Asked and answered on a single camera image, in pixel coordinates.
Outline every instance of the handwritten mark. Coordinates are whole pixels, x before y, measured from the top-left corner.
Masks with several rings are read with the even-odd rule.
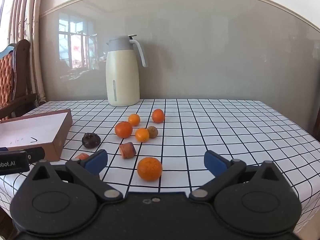
[[[36,138],[31,137],[33,140],[35,140],[34,142],[37,142],[38,140]]]

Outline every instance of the gray lid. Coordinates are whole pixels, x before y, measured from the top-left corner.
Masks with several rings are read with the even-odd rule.
[[[133,50],[133,44],[130,43],[129,36],[117,36],[109,40],[108,51]]]

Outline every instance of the chair armrest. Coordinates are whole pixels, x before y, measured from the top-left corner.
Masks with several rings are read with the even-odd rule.
[[[28,94],[10,101],[6,105],[4,105],[2,108],[0,108],[0,119],[10,115],[18,107],[34,102],[35,100],[36,100],[36,94]]]

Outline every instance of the table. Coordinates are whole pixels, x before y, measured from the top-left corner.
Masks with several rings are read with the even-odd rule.
[[[206,170],[203,155],[207,149],[228,160],[237,158],[247,165],[272,160],[300,198],[303,211],[295,228],[298,232],[319,209],[320,143],[288,118],[260,101],[224,99],[143,99],[129,107],[113,107],[107,100],[48,102],[28,114],[71,109],[73,125],[68,133],[60,161],[63,164],[85,152],[98,149],[108,152],[108,165],[100,179],[124,195],[128,191],[190,191],[213,179]],[[152,122],[150,114],[160,108],[165,121]],[[146,143],[134,136],[121,139],[114,126],[138,113],[138,127],[155,126],[159,135]],[[82,146],[84,133],[95,132],[102,143],[94,149]],[[132,142],[137,156],[122,159],[121,143]],[[155,182],[145,182],[136,166],[145,156],[159,159],[163,174]],[[0,177],[0,206],[8,213],[10,202],[28,172]]]

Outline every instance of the blue gripper pad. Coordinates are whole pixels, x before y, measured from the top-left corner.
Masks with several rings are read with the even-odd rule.
[[[204,166],[217,177],[231,166],[231,162],[221,157],[219,154],[207,150],[204,154]]]
[[[108,164],[108,153],[106,150],[98,150],[87,159],[82,160],[80,165],[84,167],[93,175],[99,175],[99,173],[105,168]]]

